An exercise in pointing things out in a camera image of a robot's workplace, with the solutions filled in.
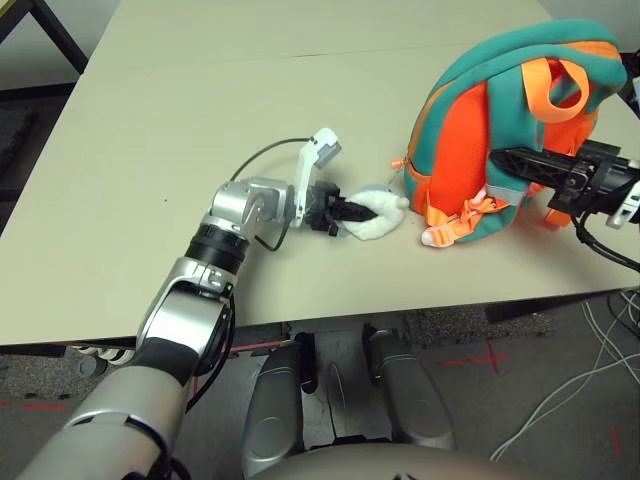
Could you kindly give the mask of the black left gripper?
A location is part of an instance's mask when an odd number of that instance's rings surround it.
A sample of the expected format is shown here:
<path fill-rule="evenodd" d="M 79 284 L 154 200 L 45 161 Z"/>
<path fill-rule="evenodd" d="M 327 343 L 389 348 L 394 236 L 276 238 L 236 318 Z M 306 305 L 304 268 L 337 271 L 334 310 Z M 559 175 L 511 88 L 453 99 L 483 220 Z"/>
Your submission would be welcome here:
<path fill-rule="evenodd" d="M 340 188 L 331 182 L 316 182 L 307 191 L 307 225 L 313 231 L 338 235 L 341 222 L 366 222 L 377 217 L 370 208 L 340 197 Z"/>

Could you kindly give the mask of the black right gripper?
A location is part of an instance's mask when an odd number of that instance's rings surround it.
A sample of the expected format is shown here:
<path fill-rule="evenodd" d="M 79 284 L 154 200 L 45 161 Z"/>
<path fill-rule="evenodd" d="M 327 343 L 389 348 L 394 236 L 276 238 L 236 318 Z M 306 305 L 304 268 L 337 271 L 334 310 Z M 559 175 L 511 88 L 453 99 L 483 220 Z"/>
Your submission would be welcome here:
<path fill-rule="evenodd" d="M 491 162 L 504 172 L 553 188 L 548 207 L 569 215 L 614 214 L 639 180 L 639 163 L 620 156 L 621 148 L 585 141 L 571 157 L 549 150 L 495 150 Z"/>

